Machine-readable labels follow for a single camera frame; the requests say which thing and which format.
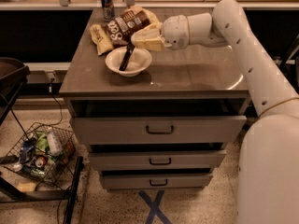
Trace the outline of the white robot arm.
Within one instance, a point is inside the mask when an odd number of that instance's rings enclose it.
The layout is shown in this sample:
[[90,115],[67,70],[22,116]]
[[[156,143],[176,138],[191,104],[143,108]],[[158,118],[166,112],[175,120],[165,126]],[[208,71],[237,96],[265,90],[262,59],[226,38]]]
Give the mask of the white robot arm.
[[131,41],[156,51],[232,48],[259,116],[240,150],[237,224],[299,224],[299,96],[251,31],[244,9],[221,0],[210,14],[156,22]]

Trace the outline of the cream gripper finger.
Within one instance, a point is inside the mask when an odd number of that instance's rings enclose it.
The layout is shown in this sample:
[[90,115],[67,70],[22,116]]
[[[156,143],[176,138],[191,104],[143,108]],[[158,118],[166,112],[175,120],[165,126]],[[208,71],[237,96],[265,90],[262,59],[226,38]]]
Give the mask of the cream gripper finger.
[[160,37],[154,38],[135,38],[133,44],[139,49],[146,49],[151,51],[162,51],[164,49],[164,42]]
[[160,22],[154,22],[134,32],[131,36],[131,43],[136,45],[138,42],[144,42],[145,40],[158,37],[161,34],[161,26],[162,24]]

